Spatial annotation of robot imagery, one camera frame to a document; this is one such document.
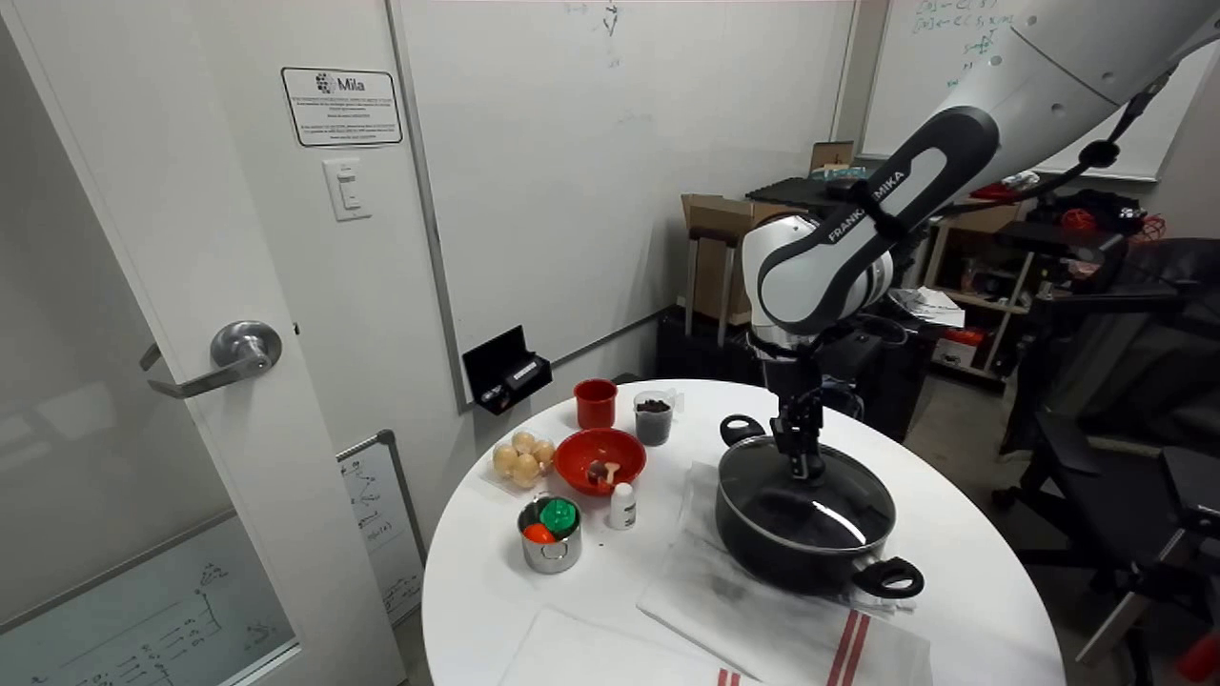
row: door frame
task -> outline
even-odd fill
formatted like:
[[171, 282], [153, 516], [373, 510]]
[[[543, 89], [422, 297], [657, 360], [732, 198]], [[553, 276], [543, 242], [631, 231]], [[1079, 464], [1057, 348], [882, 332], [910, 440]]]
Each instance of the door frame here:
[[286, 349], [266, 377], [189, 399], [298, 637], [293, 652], [244, 679], [401, 684], [397, 639], [189, 0], [0, 0], [0, 19], [167, 374], [209, 374], [209, 341], [230, 319], [281, 332]]

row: sticker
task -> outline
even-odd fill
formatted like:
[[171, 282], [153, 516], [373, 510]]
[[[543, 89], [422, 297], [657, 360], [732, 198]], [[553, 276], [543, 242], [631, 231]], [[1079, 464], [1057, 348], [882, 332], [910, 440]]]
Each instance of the sticker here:
[[298, 142], [305, 148], [397, 145], [405, 142], [389, 74], [281, 67]]

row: red bowl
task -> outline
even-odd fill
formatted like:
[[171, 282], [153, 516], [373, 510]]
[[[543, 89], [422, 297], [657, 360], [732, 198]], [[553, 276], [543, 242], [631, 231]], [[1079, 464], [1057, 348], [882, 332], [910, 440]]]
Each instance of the red bowl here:
[[643, 473], [643, 445], [622, 430], [581, 430], [558, 445], [558, 473], [586, 496], [612, 496]]

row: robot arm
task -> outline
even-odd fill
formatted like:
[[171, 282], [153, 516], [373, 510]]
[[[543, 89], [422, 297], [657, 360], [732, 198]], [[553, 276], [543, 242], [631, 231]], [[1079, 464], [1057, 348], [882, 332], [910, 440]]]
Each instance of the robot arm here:
[[1039, 0], [948, 101], [823, 225], [785, 216], [748, 231], [743, 282], [776, 444], [795, 478], [821, 463], [821, 365], [829, 327], [893, 282], [889, 247], [968, 186], [1072, 145], [1220, 36], [1220, 0]]

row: pot lid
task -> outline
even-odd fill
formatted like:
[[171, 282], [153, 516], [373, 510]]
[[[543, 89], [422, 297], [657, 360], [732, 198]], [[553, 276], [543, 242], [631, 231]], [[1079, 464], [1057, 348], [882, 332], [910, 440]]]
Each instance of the pot lid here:
[[898, 518], [889, 488], [853, 459], [823, 445], [821, 473], [795, 479], [776, 440], [726, 452], [721, 498], [758, 532], [804, 551], [876, 548]]

